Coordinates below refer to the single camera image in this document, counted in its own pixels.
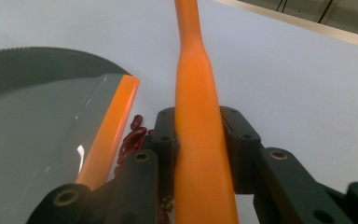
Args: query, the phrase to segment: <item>red component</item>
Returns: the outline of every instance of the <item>red component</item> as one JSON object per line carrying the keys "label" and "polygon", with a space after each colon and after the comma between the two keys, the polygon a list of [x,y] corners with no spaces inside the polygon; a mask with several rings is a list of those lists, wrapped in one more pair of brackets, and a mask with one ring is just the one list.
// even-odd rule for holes
{"label": "red component", "polygon": [[126,150],[126,146],[122,145],[118,150],[118,156],[119,157],[122,156],[125,150]]}
{"label": "red component", "polygon": [[120,165],[121,163],[123,163],[123,161],[127,158],[127,156],[137,149],[138,149],[138,144],[123,150],[123,153],[121,155],[120,154],[118,155],[117,164]]}
{"label": "red component", "polygon": [[120,165],[115,168],[115,171],[114,171],[115,176],[120,175],[122,168],[123,168],[123,167],[120,166]]}
{"label": "red component", "polygon": [[165,209],[159,209],[159,223],[160,224],[170,224],[170,218],[168,217],[168,212]]}
{"label": "red component", "polygon": [[144,141],[145,141],[145,137],[142,136],[142,138],[139,139],[139,141],[138,141],[138,144],[136,146],[136,150],[141,149],[142,145],[144,144]]}
{"label": "red component", "polygon": [[133,121],[130,126],[131,129],[135,130],[135,129],[139,128],[139,126],[141,126],[142,120],[144,120],[142,115],[135,115],[135,117],[133,117]]}
{"label": "red component", "polygon": [[130,132],[124,139],[122,147],[130,147],[136,144],[147,132],[145,127],[138,127]]}

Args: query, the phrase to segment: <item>orange plastic strip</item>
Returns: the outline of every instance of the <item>orange plastic strip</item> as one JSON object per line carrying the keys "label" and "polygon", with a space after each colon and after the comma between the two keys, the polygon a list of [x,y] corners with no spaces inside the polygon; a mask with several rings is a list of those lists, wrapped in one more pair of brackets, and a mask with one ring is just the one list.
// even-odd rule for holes
{"label": "orange plastic strip", "polygon": [[77,177],[77,184],[87,185],[93,190],[106,182],[138,86],[136,77],[124,75],[121,79]]}
{"label": "orange plastic strip", "polygon": [[203,47],[197,0],[175,0],[181,38],[174,124],[180,149],[175,223],[238,223],[213,71]]}

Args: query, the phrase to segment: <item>orange heat shrink tubing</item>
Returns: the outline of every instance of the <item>orange heat shrink tubing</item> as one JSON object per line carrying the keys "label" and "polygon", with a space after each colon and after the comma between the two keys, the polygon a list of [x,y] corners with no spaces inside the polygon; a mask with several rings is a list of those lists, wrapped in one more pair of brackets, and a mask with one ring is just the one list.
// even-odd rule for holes
{"label": "orange heat shrink tubing", "polygon": [[238,223],[213,70],[203,47],[197,0],[175,0],[181,39],[174,124],[180,143],[176,224]]}
{"label": "orange heat shrink tubing", "polygon": [[138,86],[136,77],[124,75],[121,79],[76,179],[77,184],[95,190],[106,183]]}

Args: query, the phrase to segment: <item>black mechanical part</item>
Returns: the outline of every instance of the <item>black mechanical part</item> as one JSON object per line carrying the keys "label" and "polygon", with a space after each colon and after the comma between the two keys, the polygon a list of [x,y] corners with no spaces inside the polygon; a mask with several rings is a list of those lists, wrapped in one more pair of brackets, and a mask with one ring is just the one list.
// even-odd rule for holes
{"label": "black mechanical part", "polygon": [[36,207],[27,224],[158,224],[158,158],[137,150],[121,174],[93,192],[81,184],[61,186]]}
{"label": "black mechanical part", "polygon": [[[253,178],[263,179],[268,191],[263,200],[278,209],[279,223],[352,223],[290,152],[265,148],[255,160],[259,176]],[[254,187],[255,196],[266,195]]]}
{"label": "black mechanical part", "polygon": [[261,139],[240,111],[220,106],[226,137],[234,190],[237,194],[253,194],[250,176],[253,154],[262,147]]}
{"label": "black mechanical part", "polygon": [[158,157],[142,149],[124,160],[106,206],[104,223],[158,223]]}
{"label": "black mechanical part", "polygon": [[158,154],[160,197],[173,196],[173,172],[179,143],[173,124],[174,108],[170,107],[158,113],[150,148]]}
{"label": "black mechanical part", "polygon": [[90,223],[88,202],[91,191],[87,186],[67,184],[49,193],[36,207],[27,224]]}

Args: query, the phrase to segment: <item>white table surface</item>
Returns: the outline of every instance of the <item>white table surface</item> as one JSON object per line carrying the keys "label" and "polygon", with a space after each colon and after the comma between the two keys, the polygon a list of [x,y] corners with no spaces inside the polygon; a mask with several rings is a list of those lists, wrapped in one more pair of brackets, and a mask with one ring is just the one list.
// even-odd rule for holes
{"label": "white table surface", "polygon": [[[317,181],[340,191],[358,181],[358,46],[210,0],[199,5],[220,105],[240,110],[264,146],[291,151]],[[0,49],[25,46],[87,51],[140,78],[130,116],[144,115],[146,127],[174,105],[173,1],[0,0]],[[257,223],[252,197],[237,199],[241,223]]]}

